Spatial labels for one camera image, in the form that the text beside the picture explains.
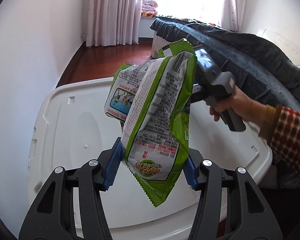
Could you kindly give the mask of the person's right hand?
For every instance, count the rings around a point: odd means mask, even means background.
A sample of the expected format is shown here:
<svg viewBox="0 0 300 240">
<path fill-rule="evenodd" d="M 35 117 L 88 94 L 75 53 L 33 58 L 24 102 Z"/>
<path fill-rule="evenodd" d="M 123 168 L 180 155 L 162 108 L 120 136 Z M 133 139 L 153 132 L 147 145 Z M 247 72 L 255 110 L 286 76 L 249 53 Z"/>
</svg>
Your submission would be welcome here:
<svg viewBox="0 0 300 240">
<path fill-rule="evenodd" d="M 274 107 L 249 98 L 237 86 L 235 86 L 230 97 L 221 100 L 215 107 L 210 106 L 209 112 L 213 119 L 218 121 L 220 119 L 219 113 L 228 109 L 232 109 L 245 122 L 252 122 L 259 127 L 262 127 L 266 121 L 272 121 L 276 112 Z"/>
</svg>

